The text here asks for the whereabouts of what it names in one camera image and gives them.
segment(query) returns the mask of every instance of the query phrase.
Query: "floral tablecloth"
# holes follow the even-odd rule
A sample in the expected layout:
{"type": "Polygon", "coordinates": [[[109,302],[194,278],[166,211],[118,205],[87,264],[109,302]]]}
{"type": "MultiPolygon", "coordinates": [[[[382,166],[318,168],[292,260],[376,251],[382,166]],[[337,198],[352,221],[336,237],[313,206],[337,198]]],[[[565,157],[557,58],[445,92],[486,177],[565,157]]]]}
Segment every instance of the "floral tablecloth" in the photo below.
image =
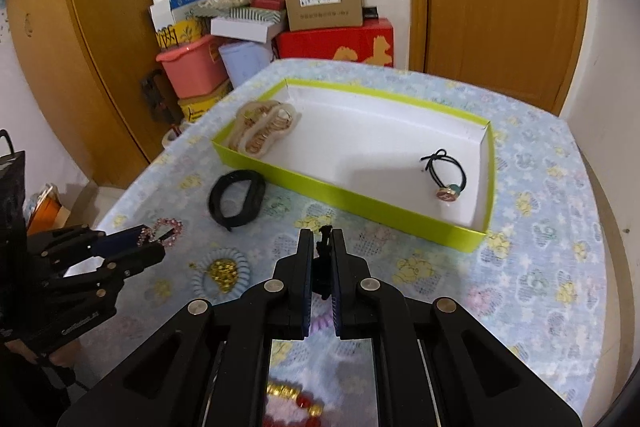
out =
{"type": "MultiPolygon", "coordinates": [[[[223,204],[241,206],[230,189],[223,204]]],[[[591,185],[564,121],[478,87],[421,73],[348,62],[279,60],[226,97],[160,155],[99,227],[108,233],[145,223],[181,224],[161,264],[127,280],[118,313],[85,334],[88,364],[105,375],[195,296],[218,302],[207,274],[216,257],[248,266],[245,283],[268,279],[294,253],[298,230],[332,223],[374,277],[409,297],[462,303],[578,413],[602,348],[606,274],[591,185]],[[210,139],[246,101],[283,78],[356,84],[432,100],[492,121],[496,191],[490,232],[460,253],[268,185],[260,215],[232,233],[210,218],[207,197],[229,169],[210,139]]],[[[335,338],[329,302],[314,299],[309,338],[274,342],[271,376],[296,382],[324,403],[323,425],[376,425],[369,341],[335,338]]]]}

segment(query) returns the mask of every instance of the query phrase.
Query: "door frame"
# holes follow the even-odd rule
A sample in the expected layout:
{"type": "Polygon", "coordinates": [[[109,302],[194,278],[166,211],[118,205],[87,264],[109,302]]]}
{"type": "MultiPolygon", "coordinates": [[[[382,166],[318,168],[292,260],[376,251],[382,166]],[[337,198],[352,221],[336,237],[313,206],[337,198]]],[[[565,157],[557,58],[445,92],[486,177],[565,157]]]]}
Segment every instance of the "door frame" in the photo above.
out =
{"type": "MultiPolygon", "coordinates": [[[[584,37],[584,27],[587,21],[587,7],[589,0],[578,0],[578,27],[576,29],[574,42],[572,44],[571,55],[567,65],[566,73],[560,83],[552,113],[560,115],[562,105],[566,99],[571,81],[574,78],[575,67],[580,56],[582,38],[584,37]]],[[[427,59],[427,35],[429,24],[429,0],[411,0],[410,22],[409,22],[409,57],[408,69],[412,71],[425,72],[427,59]]]]}

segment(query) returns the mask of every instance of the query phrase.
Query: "screw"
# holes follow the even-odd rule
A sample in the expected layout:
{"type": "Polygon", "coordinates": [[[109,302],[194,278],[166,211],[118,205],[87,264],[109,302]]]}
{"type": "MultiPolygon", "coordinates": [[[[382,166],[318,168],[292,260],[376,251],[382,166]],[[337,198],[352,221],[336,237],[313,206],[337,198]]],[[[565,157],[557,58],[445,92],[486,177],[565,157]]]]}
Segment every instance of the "screw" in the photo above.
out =
{"type": "Polygon", "coordinates": [[[456,311],[456,308],[458,307],[456,305],[456,302],[453,299],[449,299],[448,297],[439,299],[436,306],[443,313],[453,313],[454,311],[456,311]]]}
{"type": "Polygon", "coordinates": [[[367,277],[360,281],[360,287],[368,292],[374,292],[380,288],[380,281],[378,279],[373,279],[373,277],[367,277]]]}
{"type": "Polygon", "coordinates": [[[280,279],[269,279],[266,283],[264,283],[264,289],[270,293],[279,292],[284,288],[284,282],[280,279]]]}
{"type": "Polygon", "coordinates": [[[207,304],[207,301],[198,299],[196,301],[191,301],[187,306],[187,310],[191,315],[200,315],[201,313],[207,311],[208,307],[209,305],[207,304]]]}

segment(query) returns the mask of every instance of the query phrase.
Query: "red bead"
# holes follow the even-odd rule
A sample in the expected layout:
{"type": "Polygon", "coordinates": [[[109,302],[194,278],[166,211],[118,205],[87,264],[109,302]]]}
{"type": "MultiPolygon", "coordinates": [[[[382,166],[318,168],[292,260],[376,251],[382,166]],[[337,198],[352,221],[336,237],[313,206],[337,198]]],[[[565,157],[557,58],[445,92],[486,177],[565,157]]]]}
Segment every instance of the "red bead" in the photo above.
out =
{"type": "Polygon", "coordinates": [[[302,409],[309,409],[313,402],[307,395],[300,393],[296,398],[296,403],[298,404],[298,407],[302,407],[302,409]]]}

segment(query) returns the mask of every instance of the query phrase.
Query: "pink plastic bin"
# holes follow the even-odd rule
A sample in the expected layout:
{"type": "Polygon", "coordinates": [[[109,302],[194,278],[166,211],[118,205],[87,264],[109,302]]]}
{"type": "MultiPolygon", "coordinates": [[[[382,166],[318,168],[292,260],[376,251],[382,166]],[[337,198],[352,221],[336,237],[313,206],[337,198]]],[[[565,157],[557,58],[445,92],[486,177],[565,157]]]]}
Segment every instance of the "pink plastic bin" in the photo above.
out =
{"type": "Polygon", "coordinates": [[[156,57],[158,62],[162,62],[178,98],[209,94],[228,78],[218,53],[218,47],[225,42],[226,39],[205,35],[156,57]]]}

